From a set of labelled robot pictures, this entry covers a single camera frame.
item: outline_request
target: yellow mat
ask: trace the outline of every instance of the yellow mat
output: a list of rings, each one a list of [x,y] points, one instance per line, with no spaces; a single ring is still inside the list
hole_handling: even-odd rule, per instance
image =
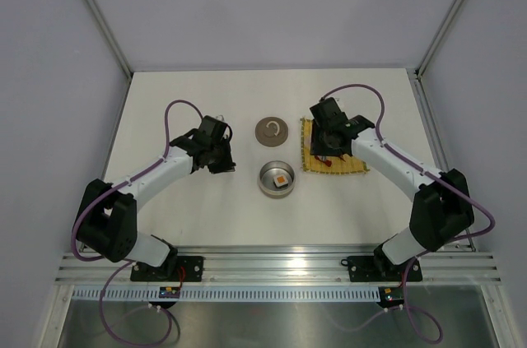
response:
[[[365,174],[370,171],[366,163],[355,156],[344,155],[342,159],[330,156],[327,158],[331,162],[330,167],[317,160],[315,156],[310,155],[311,126],[313,123],[310,119],[302,118],[301,124],[302,169],[304,171],[333,175]]]

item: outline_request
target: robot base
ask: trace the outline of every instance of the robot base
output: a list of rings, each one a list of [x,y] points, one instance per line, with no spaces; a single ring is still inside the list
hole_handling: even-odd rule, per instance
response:
[[[340,261],[342,266],[347,267],[349,280],[351,282],[401,282],[403,280],[406,263],[396,270],[379,271],[373,262],[374,257],[348,256]],[[408,282],[422,281],[421,265],[416,261],[408,272]]]
[[[203,256],[178,256],[175,267],[170,275],[166,275],[159,267],[152,267],[146,263],[138,262],[132,268],[130,280],[133,282],[179,282],[180,276],[177,270],[184,268],[184,282],[201,282],[203,274]]]

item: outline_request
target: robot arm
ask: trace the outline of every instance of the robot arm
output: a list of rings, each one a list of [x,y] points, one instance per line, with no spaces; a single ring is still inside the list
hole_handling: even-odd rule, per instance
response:
[[[138,232],[137,213],[168,185],[198,169],[207,166],[212,174],[234,171],[230,138],[223,137],[227,128],[226,123],[205,116],[198,129],[173,140],[167,156],[156,158],[161,158],[162,162],[141,178],[131,182],[131,177],[138,174],[136,172],[114,183],[100,179],[89,183],[77,217],[101,194],[116,186],[124,186],[94,206],[82,222],[77,239],[111,262],[128,259],[152,267],[172,267],[177,249],[163,240]]]
[[[333,98],[321,100],[310,110],[315,118],[311,133],[313,155],[354,155],[382,173],[413,202],[409,227],[374,251],[374,263],[380,271],[397,268],[425,251],[436,251],[473,224],[473,210],[467,202],[410,167],[389,152],[385,144],[468,195],[465,177],[459,171],[444,173],[385,139],[379,141],[372,122],[361,115],[348,119]]]

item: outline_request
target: white panel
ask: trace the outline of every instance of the white panel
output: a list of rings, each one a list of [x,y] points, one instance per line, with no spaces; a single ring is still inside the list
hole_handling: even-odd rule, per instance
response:
[[[175,99],[196,103],[203,114],[223,114],[232,126],[232,174],[200,170],[170,185],[139,212],[138,226],[175,245],[377,244],[408,226],[411,202],[374,169],[366,175],[301,172],[302,116],[335,86],[376,87],[386,101],[383,133],[433,165],[412,88],[403,69],[336,69],[237,72],[140,72],[133,78],[107,171],[108,180],[143,165],[163,149],[163,113]],[[375,120],[379,101],[367,90],[338,93],[349,116]],[[276,148],[260,145],[256,123],[283,118],[289,138]],[[175,138],[199,124],[187,105],[170,113]],[[265,197],[257,178],[271,160],[296,171],[292,193]]]
[[[0,6],[0,336],[27,348],[126,85],[82,0]]]
[[[415,67],[453,0],[97,0],[136,71]]]
[[[425,77],[427,94],[453,165],[496,229],[478,240],[495,254],[517,314],[527,324],[525,177],[527,177],[527,5],[468,0]],[[524,339],[527,333],[522,328]]]

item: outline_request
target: white tabletop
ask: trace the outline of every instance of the white tabletop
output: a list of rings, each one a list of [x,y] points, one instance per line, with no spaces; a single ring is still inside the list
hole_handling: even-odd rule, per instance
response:
[[[403,69],[331,69],[233,72],[138,72],[133,77],[105,179],[144,166],[162,153],[163,113],[175,99],[203,112],[224,115],[232,126],[236,172],[202,169],[171,184],[141,210],[138,227],[175,245],[377,244],[408,226],[411,202],[372,169],[367,174],[328,176],[301,171],[300,118],[328,90],[347,83],[374,86],[384,96],[382,132],[433,165],[417,104]],[[376,120],[380,107],[367,90],[335,95],[348,117]],[[289,138],[276,148],[260,145],[256,123],[278,116]],[[170,113],[175,138],[199,125],[187,105]],[[259,190],[260,168],[283,160],[296,171],[296,186],[283,199]]]

